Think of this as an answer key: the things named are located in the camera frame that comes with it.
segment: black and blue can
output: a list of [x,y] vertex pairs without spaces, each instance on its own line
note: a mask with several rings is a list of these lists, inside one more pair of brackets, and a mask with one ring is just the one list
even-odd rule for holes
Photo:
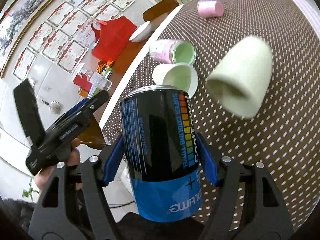
[[156,222],[192,215],[201,205],[199,157],[190,99],[154,85],[120,103],[122,132],[139,214]]

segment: can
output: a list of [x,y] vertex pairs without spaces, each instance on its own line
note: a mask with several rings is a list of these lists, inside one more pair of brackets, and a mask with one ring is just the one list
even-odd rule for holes
[[155,222],[191,216],[201,205],[190,99],[168,85],[137,89],[120,102],[130,181],[139,214]]
[[196,48],[189,41],[157,40],[149,48],[150,56],[163,63],[187,63],[193,65],[196,61]]
[[198,14],[202,18],[221,17],[223,12],[223,4],[220,1],[201,0],[198,2]]

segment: cup opening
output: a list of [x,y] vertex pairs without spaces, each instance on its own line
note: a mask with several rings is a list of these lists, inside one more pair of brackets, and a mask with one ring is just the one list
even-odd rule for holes
[[191,84],[191,71],[189,66],[176,66],[164,76],[163,85],[171,85],[188,92]]
[[184,62],[193,65],[195,61],[195,47],[190,42],[181,42],[177,44],[175,50],[172,54],[172,59],[174,62],[180,63]]
[[229,112],[239,117],[252,118],[257,114],[256,105],[245,91],[234,84],[217,80],[207,80],[210,94]]

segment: red bag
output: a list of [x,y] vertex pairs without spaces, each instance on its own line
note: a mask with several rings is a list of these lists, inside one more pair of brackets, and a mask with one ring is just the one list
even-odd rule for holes
[[98,21],[97,23],[100,24],[100,30],[95,29],[93,24],[91,28],[95,33],[96,42],[97,40],[99,42],[91,54],[105,62],[115,61],[137,27],[124,16],[110,21]]

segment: silver bolt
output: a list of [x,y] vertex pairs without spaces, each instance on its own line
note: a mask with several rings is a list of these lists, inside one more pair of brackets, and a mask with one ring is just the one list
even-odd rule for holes
[[92,163],[95,163],[97,160],[98,160],[98,156],[97,155],[93,155],[90,157],[89,161],[92,162]]
[[57,164],[57,168],[58,169],[61,169],[61,168],[63,168],[64,167],[64,162],[59,162],[58,164]]
[[222,160],[223,160],[225,163],[231,162],[231,158],[230,158],[229,156],[223,156],[223,157],[222,157]]
[[262,162],[257,162],[256,165],[260,169],[262,169],[264,167],[264,164]]

